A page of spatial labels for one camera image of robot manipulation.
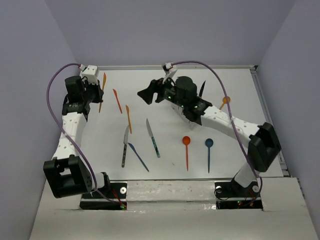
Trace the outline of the steel knife pink handle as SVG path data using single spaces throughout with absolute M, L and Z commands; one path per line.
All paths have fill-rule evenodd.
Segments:
M 203 96 L 205 85 L 206 85 L 206 81 L 204 81 L 200 87 L 199 94 L 198 94 L 200 98 Z

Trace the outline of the steel knife teal handle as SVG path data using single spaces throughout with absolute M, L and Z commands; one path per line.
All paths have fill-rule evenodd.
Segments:
M 152 132 L 152 129 L 151 129 L 151 126 L 150 126 L 150 123 L 149 123 L 148 118 L 146 119 L 146 127 L 147 127 L 148 134 L 149 134 L 149 136 L 150 136 L 150 138 L 151 138 L 151 141 L 152 141 L 154 150 L 155 150 L 155 152 L 156 152 L 156 156 L 157 156 L 158 158 L 160 158 L 161 155 L 160 155 L 160 152 L 159 152 L 159 150 L 158 150 L 158 146 L 157 146 L 156 140 L 155 140 L 155 138 L 154 138 L 154 135 L 153 135 L 153 132 Z

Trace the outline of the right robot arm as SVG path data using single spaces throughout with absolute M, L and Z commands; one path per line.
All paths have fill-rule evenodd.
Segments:
M 215 194 L 218 199 L 243 198 L 247 193 L 259 196 L 256 182 L 273 163 L 281 144 L 272 124 L 250 123 L 231 117 L 198 95 L 197 85 L 190 77 L 153 79 L 149 86 L 137 95 L 148 105 L 163 100 L 171 102 L 175 109 L 190 123 L 219 131 L 238 141 L 246 148 L 245 164 L 229 182 L 218 182 Z

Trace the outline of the red-orange plastic spoon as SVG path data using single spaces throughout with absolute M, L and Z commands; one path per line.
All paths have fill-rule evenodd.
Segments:
M 191 139 L 189 136 L 184 136 L 182 138 L 182 143 L 185 145 L 185 160 L 186 160 L 186 170 L 189 170 L 189 144 Z

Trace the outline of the yellow-orange plastic spoon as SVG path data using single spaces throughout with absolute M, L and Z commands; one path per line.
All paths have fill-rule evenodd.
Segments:
M 224 105 L 227 105 L 230 101 L 231 101 L 231 98 L 229 96 L 223 97 L 222 104 L 219 107 L 219 109 L 221 110 L 224 107 Z

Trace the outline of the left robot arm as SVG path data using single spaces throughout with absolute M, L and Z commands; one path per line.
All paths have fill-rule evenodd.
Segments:
M 104 198 L 110 194 L 111 184 L 105 172 L 91 174 L 78 149 L 88 122 L 90 103 L 102 102 L 100 82 L 90 83 L 86 76 L 65 79 L 67 95 L 62 105 L 63 128 L 57 149 L 51 160 L 45 161 L 43 171 L 55 198 L 88 194 L 94 191 Z

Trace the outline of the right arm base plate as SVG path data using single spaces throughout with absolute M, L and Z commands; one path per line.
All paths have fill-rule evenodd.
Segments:
M 233 181 L 217 181 L 213 193 L 218 210 L 263 209 L 260 187 L 256 181 L 247 187 Z

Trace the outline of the blue plastic spoon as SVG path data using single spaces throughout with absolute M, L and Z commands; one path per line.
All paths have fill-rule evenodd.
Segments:
M 205 140 L 205 145 L 207 147 L 207 171 L 210 173 L 211 168 L 211 147 L 214 145 L 214 141 L 211 138 Z

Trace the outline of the red-orange plastic knife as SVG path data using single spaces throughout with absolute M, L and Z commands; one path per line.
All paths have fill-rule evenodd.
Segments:
M 123 113 L 123 110 L 122 110 L 122 106 L 121 106 L 121 103 L 120 103 L 120 100 L 119 100 L 119 96 L 118 96 L 118 92 L 116 89 L 112 89 L 113 90 L 113 93 L 115 95 L 115 99 L 116 99 L 116 102 L 117 102 L 117 105 L 118 105 L 118 108 L 119 108 L 119 111 L 120 113 L 122 114 Z

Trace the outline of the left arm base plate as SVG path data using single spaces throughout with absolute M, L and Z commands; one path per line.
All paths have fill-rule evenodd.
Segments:
M 81 210 L 125 211 L 127 209 L 127 181 L 111 181 L 110 189 L 100 188 L 98 192 L 81 195 Z

